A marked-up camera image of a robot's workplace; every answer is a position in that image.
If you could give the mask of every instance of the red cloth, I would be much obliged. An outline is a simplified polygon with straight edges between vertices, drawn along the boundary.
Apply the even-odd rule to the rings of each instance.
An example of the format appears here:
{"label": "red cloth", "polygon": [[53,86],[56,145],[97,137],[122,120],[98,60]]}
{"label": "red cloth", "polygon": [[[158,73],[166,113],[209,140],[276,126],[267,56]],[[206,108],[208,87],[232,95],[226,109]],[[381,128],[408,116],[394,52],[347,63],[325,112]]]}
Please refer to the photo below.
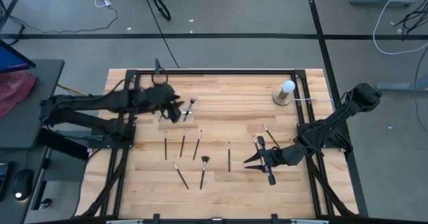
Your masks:
{"label": "red cloth", "polygon": [[0,118],[27,98],[36,79],[26,71],[0,74]]}

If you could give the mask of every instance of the black metal frame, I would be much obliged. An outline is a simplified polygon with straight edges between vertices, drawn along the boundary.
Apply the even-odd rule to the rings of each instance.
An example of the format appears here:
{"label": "black metal frame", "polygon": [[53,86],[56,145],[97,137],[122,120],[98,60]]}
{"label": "black metal frame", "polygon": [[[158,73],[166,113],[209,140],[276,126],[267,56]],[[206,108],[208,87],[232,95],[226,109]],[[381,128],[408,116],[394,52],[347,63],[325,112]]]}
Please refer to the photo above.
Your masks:
{"label": "black metal frame", "polygon": [[[136,70],[128,70],[126,72],[126,78],[128,79],[128,76],[135,75]],[[137,70],[135,82],[134,82],[134,88],[138,88],[140,84],[141,75],[150,75],[152,74],[153,70]],[[186,69],[175,69],[175,70],[161,70],[160,74],[168,74],[168,75],[180,75],[180,74],[273,74],[273,75],[290,75],[293,82],[296,83],[296,89],[294,90],[294,95],[296,98],[300,98],[300,91],[299,91],[299,84],[298,80],[300,79],[303,87],[304,97],[310,98],[309,93],[309,87],[308,82],[306,79],[306,72],[305,70],[186,70]],[[130,81],[127,80],[124,83],[124,88],[130,87]],[[315,122],[315,115],[314,110],[312,108],[312,102],[311,100],[305,100],[306,107],[308,109],[308,117],[309,117],[309,123]],[[299,118],[299,123],[297,126],[301,124],[305,124],[305,118],[303,114],[303,107],[302,107],[302,101],[296,100],[296,108]],[[129,120],[130,122],[128,124],[134,124],[132,120],[134,120],[135,114],[130,114]],[[114,170],[114,166],[116,164],[116,157],[117,157],[117,149],[112,149],[112,153],[110,155],[110,162],[108,165],[108,172],[106,177],[106,185],[103,188],[102,192],[98,195],[98,202],[93,203],[91,207],[86,211],[83,215],[70,219],[70,220],[61,220],[61,221],[51,221],[46,223],[51,224],[60,224],[60,223],[106,223],[106,220],[113,221],[118,220],[119,216],[119,210],[120,210],[120,201],[122,197],[122,191],[123,191],[123,185],[124,185],[124,177],[126,172],[126,163],[128,161],[128,149],[122,150],[122,157],[120,159],[119,165]],[[321,154],[317,155],[317,161],[318,161],[318,168],[320,170],[320,174],[323,178],[326,179],[326,169],[324,165],[324,160],[322,158]],[[426,222],[418,222],[418,221],[402,221],[402,220],[390,220],[390,219],[373,219],[373,218],[367,218],[367,217],[340,217],[334,215],[334,209],[332,201],[329,199],[328,195],[326,194],[326,191],[324,189],[324,195],[326,198],[326,207],[327,207],[327,215],[324,215],[321,210],[320,206],[320,199],[318,195],[317,190],[317,182],[315,179],[315,176],[313,172],[310,170],[310,166],[314,166],[313,160],[306,159],[306,164],[308,168],[308,175],[309,175],[309,181],[310,181],[310,188],[312,193],[312,200],[314,203],[314,212],[315,212],[315,218],[320,221],[320,223],[323,223],[323,221],[328,221],[329,223],[346,223],[346,224],[361,224],[361,223],[372,223],[372,224],[383,224],[383,223],[406,223],[406,224],[419,224],[419,223],[426,223]],[[118,181],[117,184],[117,190],[116,190],[116,196],[114,199],[114,209],[112,215],[107,215],[107,206],[108,206],[108,196],[110,194],[110,190],[113,187],[114,183]],[[100,216],[95,217],[96,211],[101,208]],[[160,215],[157,213],[154,213],[152,219],[144,219],[144,223],[154,223],[154,224],[166,224],[166,223],[273,223],[273,224],[279,224],[279,223],[306,223],[305,220],[301,219],[279,219],[277,214],[272,214],[271,219],[160,219]]]}

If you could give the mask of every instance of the floor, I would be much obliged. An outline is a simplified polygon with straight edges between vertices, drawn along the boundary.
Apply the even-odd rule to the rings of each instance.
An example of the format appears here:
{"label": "floor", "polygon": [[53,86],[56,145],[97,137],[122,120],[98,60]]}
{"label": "floor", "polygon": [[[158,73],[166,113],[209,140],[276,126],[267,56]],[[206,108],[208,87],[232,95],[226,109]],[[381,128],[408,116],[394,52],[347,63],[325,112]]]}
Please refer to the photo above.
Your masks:
{"label": "floor", "polygon": [[[384,55],[376,50],[370,35],[381,11],[379,6],[353,6],[349,0],[315,0],[320,26],[326,35],[323,56],[308,0],[163,1],[173,20],[165,21],[156,9],[155,14],[164,33],[182,33],[167,39],[182,68],[328,70],[328,53],[338,93],[343,93],[359,82],[371,85],[411,82],[422,54],[418,51]],[[391,23],[401,20],[423,0],[415,1],[409,8],[388,8],[377,33],[399,35],[398,27]],[[94,0],[4,2],[6,6],[12,3],[12,15],[44,31],[104,27],[114,18],[112,10],[95,7]],[[163,40],[157,35],[147,2],[112,0],[112,4],[118,19],[108,29],[58,36],[41,34],[27,27],[26,39],[20,40],[14,48],[30,59],[65,60],[60,83],[93,94],[103,90],[109,68],[152,68],[155,58],[163,67],[175,68]],[[0,33],[5,37],[18,30],[19,26],[9,19]],[[427,28],[417,29],[415,34],[427,34]],[[387,51],[399,51],[419,47],[426,42],[427,38],[424,39],[381,40],[379,45]],[[426,62],[427,59],[419,76],[428,73]],[[328,77],[332,95],[335,95],[331,73]],[[428,126],[428,97],[417,94],[416,99],[421,121]],[[428,165],[428,132],[417,121],[413,94],[385,92],[374,111],[352,117],[348,127],[369,216],[428,220],[425,208],[428,175],[424,168]],[[74,129],[73,126],[62,128]],[[50,175],[63,181],[52,183],[52,188],[45,193],[45,197],[53,199],[52,206],[29,213],[28,223],[63,219],[71,216],[76,208],[84,163],[58,153],[53,154],[53,163],[56,168]],[[62,164],[74,166],[73,171],[64,174],[59,168]],[[68,190],[67,196],[59,197],[60,189]]]}

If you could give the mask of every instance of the computer monitor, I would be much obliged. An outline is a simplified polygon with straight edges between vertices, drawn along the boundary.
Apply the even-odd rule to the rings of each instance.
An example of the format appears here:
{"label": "computer monitor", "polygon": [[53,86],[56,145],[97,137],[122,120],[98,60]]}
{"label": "computer monitor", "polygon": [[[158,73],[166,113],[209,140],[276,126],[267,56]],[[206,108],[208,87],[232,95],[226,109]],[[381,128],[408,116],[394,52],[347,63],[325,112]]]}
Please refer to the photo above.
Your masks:
{"label": "computer monitor", "polygon": [[35,64],[0,40],[0,74],[35,68]]}

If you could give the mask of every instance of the computer mouse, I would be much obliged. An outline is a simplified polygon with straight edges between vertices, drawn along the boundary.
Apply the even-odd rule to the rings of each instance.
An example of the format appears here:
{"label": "computer mouse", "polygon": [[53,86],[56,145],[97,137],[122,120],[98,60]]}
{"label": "computer mouse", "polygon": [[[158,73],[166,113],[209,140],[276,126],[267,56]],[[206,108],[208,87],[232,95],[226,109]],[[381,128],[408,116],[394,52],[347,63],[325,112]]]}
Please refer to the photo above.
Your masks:
{"label": "computer mouse", "polygon": [[16,173],[12,180],[12,193],[15,199],[23,201],[31,194],[33,186],[33,171],[23,169]]}

